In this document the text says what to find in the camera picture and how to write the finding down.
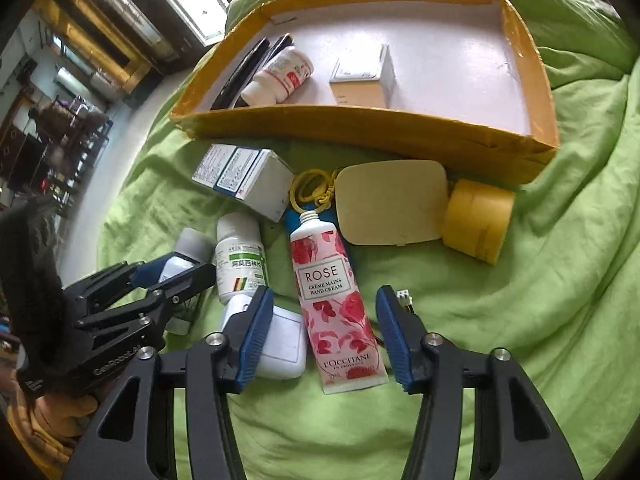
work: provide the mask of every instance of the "green bedsheet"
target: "green bedsheet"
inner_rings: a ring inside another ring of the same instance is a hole
[[[235,0],[228,27],[267,0]],[[586,479],[619,447],[640,412],[640,73],[638,49],[623,25],[583,0],[511,0],[527,23],[553,89],[562,147],[517,195],[495,267],[443,247],[353,249],[357,278],[374,317],[380,285],[408,288],[416,312],[458,345],[510,348],[556,416]],[[238,206],[191,182],[210,142],[189,141],[160,110],[110,209],[98,266],[151,259],[171,250],[185,226],[215,236],[220,215]],[[347,146],[274,139],[295,170],[390,158]],[[271,286],[279,306],[297,310],[287,237],[262,222]],[[180,348],[218,328],[215,290]],[[472,451],[468,396],[458,473]],[[391,381],[324,396],[310,358],[300,380],[255,380],[230,397],[250,479],[400,478],[420,397]],[[181,478],[190,475],[182,397],[176,443]]]

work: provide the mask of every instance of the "yellow tape roll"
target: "yellow tape roll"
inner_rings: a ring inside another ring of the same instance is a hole
[[[512,191],[461,179],[449,200],[442,241],[447,247],[494,265],[514,200]]]

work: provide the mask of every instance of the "small white box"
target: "small white box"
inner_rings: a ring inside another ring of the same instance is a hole
[[[388,108],[396,86],[388,44],[341,56],[329,84],[339,105]]]
[[[214,144],[198,165],[193,180],[279,222],[289,205],[295,174],[273,150]]]

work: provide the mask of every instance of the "pink floral tube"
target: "pink floral tube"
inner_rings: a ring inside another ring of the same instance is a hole
[[[385,366],[340,235],[333,224],[316,223],[321,228],[311,231],[317,232],[309,234],[316,226],[304,224],[307,229],[291,235],[291,257],[322,389],[334,394],[386,383]]]

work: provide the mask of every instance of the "floor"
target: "floor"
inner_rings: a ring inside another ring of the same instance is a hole
[[[135,111],[122,104],[110,113],[113,127],[109,143],[100,154],[84,193],[76,199],[70,217],[61,224],[63,241],[57,266],[63,286],[97,270],[98,238],[111,203],[145,143],[158,109],[189,74],[187,70],[165,78]]]

